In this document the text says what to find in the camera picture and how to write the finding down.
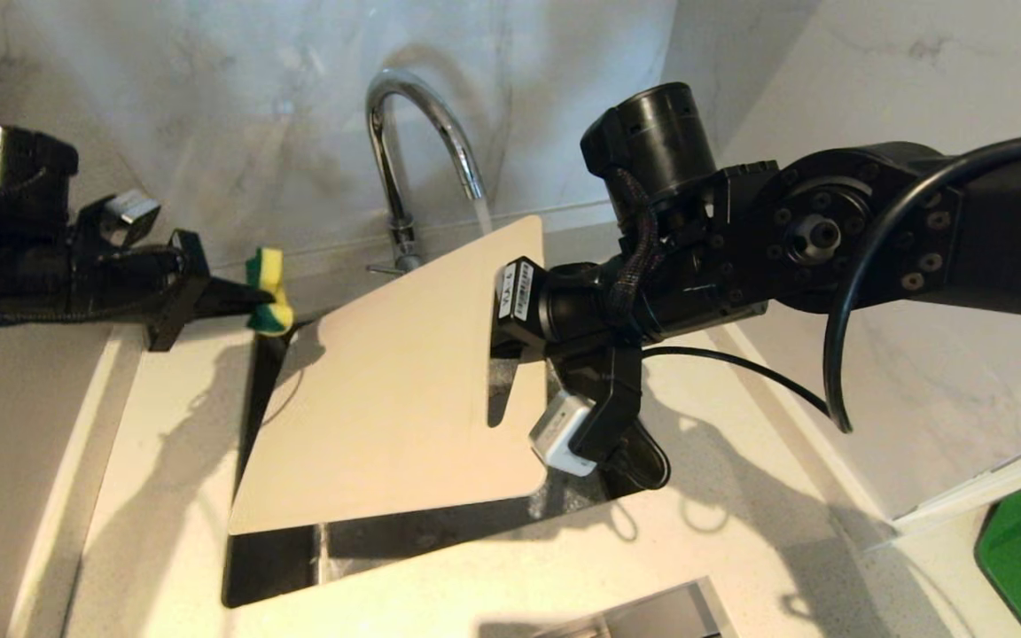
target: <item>beige cutting board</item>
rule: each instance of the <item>beige cutting board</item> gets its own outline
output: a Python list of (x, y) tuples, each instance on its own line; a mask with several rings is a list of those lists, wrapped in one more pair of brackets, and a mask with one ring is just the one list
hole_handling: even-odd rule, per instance
[(320, 359), (272, 397), (232, 508), (231, 534), (523, 496), (546, 472), (528, 432), (546, 364), (515, 375), (487, 427), (495, 278), (542, 263), (527, 217), (437, 258), (304, 328)]

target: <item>chrome faucet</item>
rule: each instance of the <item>chrome faucet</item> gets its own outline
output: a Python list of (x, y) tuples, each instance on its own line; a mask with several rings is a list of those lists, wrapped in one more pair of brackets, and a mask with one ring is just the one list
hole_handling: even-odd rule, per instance
[(471, 145), (467, 135), (463, 133), (459, 121), (443, 104), (442, 98), (412, 72), (401, 69), (384, 69), (373, 78), (366, 95), (366, 122), (369, 126), (369, 138), (373, 141), (373, 155), (377, 158), (377, 169), (380, 170), (380, 182), (385, 187), (385, 197), (388, 198), (388, 209), (392, 213), (388, 230), (393, 236), (393, 267), (369, 265), (369, 271), (385, 272), (390, 275), (404, 275), (423, 265), (415, 233), (412, 213), (405, 210), (400, 201), (400, 189), (393, 174), (393, 161), (389, 156), (388, 145), (385, 143), (385, 98), (396, 96), (407, 97), (412, 104), (419, 106), (425, 116), (436, 126), (443, 144), (451, 154), (451, 162), (459, 177), (459, 185), (471, 201), (485, 197), (483, 181), (479, 175), (479, 165), (475, 163)]

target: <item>sink basin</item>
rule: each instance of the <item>sink basin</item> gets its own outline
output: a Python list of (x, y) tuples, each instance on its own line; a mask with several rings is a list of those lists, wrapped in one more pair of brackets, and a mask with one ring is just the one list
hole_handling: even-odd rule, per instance
[[(256, 339), (250, 398), (239, 444), (238, 477), (243, 475), (279, 380), (289, 379), (290, 372), (308, 366), (324, 352), (323, 346), (315, 343), (295, 342), (293, 348), (289, 347), (295, 332), (284, 338)], [(493, 375), (493, 380), (502, 386), (510, 381), (505, 375)], [(505, 392), (505, 387), (491, 388), (496, 399)], [(236, 607), (327, 584), (459, 542), (478, 541), (580, 511), (639, 490), (628, 478), (614, 473), (596, 472), (581, 478), (550, 470), (542, 488), (522, 498), (240, 534), (228, 544), (224, 604)]]

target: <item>running water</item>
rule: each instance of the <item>running water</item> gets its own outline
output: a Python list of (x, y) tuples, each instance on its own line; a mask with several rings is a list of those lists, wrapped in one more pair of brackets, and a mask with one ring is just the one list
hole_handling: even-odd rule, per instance
[(479, 229), (483, 231), (483, 236), (491, 234), (491, 211), (487, 209), (485, 198), (474, 199), (471, 202), (475, 206), (475, 217), (479, 219)]

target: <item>white countertop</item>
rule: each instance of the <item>white countertop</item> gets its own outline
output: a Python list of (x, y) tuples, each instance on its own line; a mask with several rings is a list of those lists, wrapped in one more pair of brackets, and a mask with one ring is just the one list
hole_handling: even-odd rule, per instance
[(647, 363), (641, 416), (674, 469), (660, 492), (225, 608), (251, 356), (250, 333), (232, 324), (191, 328), (139, 362), (69, 637), (491, 638), (701, 577), (739, 635), (1021, 635), (971, 557), (981, 512), (859, 552), (836, 521), (868, 514), (827, 504), (736, 373), (691, 358)]

